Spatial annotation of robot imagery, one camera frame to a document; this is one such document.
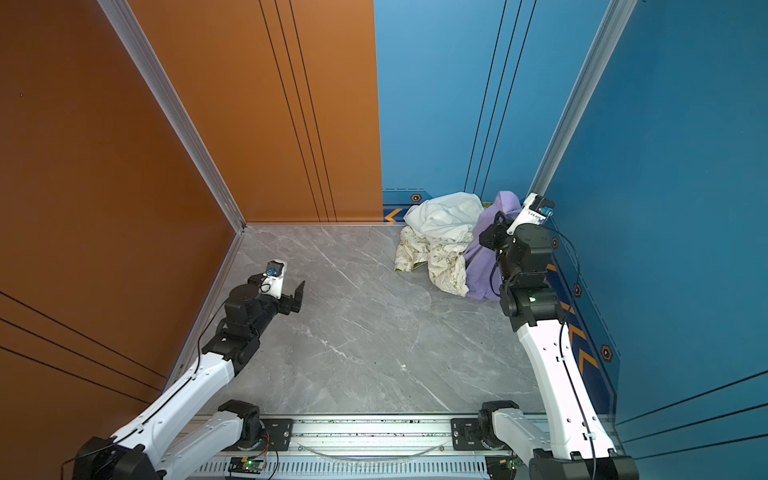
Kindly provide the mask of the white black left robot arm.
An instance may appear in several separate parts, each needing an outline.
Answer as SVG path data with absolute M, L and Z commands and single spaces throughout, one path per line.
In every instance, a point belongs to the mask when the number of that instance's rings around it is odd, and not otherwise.
M 108 438 L 93 437 L 74 456 L 75 479 L 186 479 L 224 448 L 257 443 L 263 426 L 257 406 L 229 400 L 203 426 L 177 436 L 198 411 L 250 362 L 278 315 L 301 310 L 305 286 L 283 293 L 285 265 L 233 288 L 224 316 L 193 365 L 149 407 Z

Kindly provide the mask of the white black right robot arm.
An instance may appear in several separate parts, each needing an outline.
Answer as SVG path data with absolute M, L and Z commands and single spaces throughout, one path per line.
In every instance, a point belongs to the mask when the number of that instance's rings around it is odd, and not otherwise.
M 532 479 L 636 479 L 634 459 L 608 435 L 573 357 L 566 313 L 547 280 L 550 232 L 500 212 L 479 236 L 493 251 L 500 305 L 531 362 L 549 430 L 543 432 L 513 402 L 483 404 L 485 441 L 508 447 Z

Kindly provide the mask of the lavender purple cloth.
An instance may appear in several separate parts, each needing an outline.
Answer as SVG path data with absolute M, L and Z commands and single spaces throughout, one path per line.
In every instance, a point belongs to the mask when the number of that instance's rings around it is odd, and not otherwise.
M 498 300 L 501 285 L 496 270 L 496 257 L 492 249 L 480 244 L 480 234 L 495 220 L 499 212 L 515 219 L 522 210 L 518 196 L 511 191 L 500 191 L 494 202 L 479 215 L 473 229 L 473 238 L 464 252 L 467 298 L 474 300 Z

